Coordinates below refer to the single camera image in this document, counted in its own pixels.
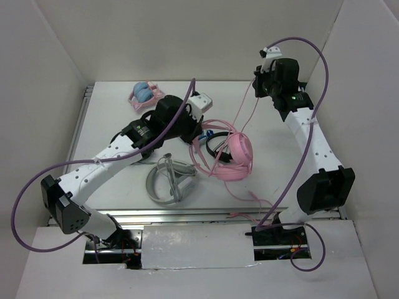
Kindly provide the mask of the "large pink headphones with cable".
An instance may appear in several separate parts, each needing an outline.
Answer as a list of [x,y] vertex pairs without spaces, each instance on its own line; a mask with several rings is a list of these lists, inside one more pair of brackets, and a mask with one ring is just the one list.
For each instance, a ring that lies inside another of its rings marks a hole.
[[254,164],[254,153],[249,137],[244,130],[238,130],[234,123],[220,119],[210,119],[201,122],[204,129],[215,129],[216,133],[207,137],[207,141],[224,136],[226,139],[215,149],[207,148],[214,161],[208,164],[201,151],[200,139],[194,138],[189,146],[189,156],[194,166],[208,177],[222,181],[230,196],[241,202],[255,202],[262,208],[263,203],[271,204],[267,199],[257,197],[249,191],[250,198],[241,198],[230,190],[228,183],[240,182],[251,173]]

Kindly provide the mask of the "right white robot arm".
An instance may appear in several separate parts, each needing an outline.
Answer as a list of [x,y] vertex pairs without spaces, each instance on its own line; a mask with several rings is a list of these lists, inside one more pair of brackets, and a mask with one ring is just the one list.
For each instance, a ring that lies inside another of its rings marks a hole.
[[299,82],[299,64],[295,59],[272,60],[264,69],[254,71],[253,88],[261,98],[270,96],[282,121],[291,130],[305,160],[301,168],[309,177],[299,186],[294,202],[272,219],[271,229],[252,230],[253,244],[292,245],[303,243],[301,222],[320,217],[345,204],[355,181],[352,168],[346,168],[333,154],[315,116],[314,104]]

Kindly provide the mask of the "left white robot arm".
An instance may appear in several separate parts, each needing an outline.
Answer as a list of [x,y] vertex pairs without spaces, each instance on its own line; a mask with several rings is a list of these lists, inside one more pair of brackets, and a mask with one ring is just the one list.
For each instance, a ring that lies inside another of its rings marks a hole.
[[116,248],[129,233],[110,215],[86,205],[89,197],[127,166],[148,158],[164,141],[181,138],[191,143],[202,134],[204,113],[213,102],[205,94],[194,93],[183,101],[167,95],[154,110],[130,122],[92,163],[83,164],[57,179],[41,180],[44,205],[64,234],[94,235],[108,248]]

